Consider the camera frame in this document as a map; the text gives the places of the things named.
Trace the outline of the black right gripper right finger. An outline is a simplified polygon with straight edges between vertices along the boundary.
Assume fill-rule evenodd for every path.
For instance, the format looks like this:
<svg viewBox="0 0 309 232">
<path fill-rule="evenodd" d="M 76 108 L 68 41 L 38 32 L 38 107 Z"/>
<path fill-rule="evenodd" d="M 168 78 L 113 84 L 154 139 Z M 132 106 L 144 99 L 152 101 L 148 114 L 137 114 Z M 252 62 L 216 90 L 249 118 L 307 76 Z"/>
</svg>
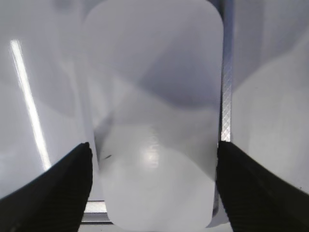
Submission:
<svg viewBox="0 0 309 232">
<path fill-rule="evenodd" d="M 309 196 L 231 142 L 218 145 L 216 185 L 235 232 L 307 232 Z"/>
</svg>

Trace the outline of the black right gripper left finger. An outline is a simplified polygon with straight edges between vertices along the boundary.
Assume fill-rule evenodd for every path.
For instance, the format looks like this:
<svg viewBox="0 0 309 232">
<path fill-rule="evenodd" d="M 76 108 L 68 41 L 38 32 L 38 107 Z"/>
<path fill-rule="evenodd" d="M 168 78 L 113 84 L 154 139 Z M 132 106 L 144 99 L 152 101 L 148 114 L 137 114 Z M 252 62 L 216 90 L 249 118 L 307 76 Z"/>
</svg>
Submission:
<svg viewBox="0 0 309 232">
<path fill-rule="evenodd" d="M 78 231 L 93 184 L 89 143 L 0 201 L 2 232 Z"/>
</svg>

